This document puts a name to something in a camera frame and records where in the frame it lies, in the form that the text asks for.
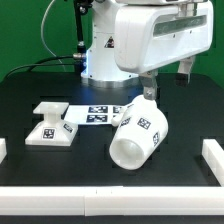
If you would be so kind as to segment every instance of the sticker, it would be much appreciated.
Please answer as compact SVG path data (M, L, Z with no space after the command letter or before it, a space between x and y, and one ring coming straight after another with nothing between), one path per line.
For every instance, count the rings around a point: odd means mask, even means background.
M86 123L104 123L107 122L107 115L88 115Z
M154 136L153 136L153 142L154 142L154 146L156 146L159 142L159 133L157 132Z
M110 37L110 39L107 41L106 45L104 48L114 48L114 39L113 37Z
M89 113L108 113L107 106L96 106L96 107L89 107Z
M122 122L121 122L121 127L122 127L122 126L125 126L125 125L127 125L127 124L129 124L130 120L131 120L131 118L129 117L128 119L122 121Z
M43 139L54 139L55 129L45 128L43 133Z
M64 124L64 129L65 130L67 130L68 132L70 132L70 133L72 133L72 131L73 131L73 128L71 128L69 125L67 125L67 124Z
M148 130L151 123L144 118L140 118L140 120L138 121L138 125Z
M114 114L119 114L121 108L122 108L122 107L118 107L118 106L113 107L113 113L114 113Z

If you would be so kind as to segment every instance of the green wall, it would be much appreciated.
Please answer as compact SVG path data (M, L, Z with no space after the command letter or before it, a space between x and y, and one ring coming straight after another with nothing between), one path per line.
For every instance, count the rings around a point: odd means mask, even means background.
M51 56L44 49L40 39L40 24L50 2L51 0L0 0L0 80L14 67ZM212 47L197 57L193 72L209 75L224 87L224 1L212 2L215 9ZM83 17L83 25L85 41L87 46L90 46L91 13ZM46 42L57 55L76 52L72 0L56 1L45 28ZM160 72L176 72L177 66L178 64L174 63L161 68ZM61 67L53 70L63 71Z

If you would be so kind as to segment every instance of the black table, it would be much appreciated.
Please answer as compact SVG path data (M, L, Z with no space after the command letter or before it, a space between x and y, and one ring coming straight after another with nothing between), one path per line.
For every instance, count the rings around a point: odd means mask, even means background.
M138 170L118 167L109 146L116 132L110 125L79 126L70 147L26 146L25 138L42 115L41 101L70 105L125 105L142 87L100 89L81 84L74 73L16 73L0 84L0 137L7 158L0 165L0 186L219 186L201 156L202 141L224 144L224 90L211 79L192 75L187 88L174 75L160 74L158 107L169 132ZM3 223L223 223L223 216L146 217L0 217Z

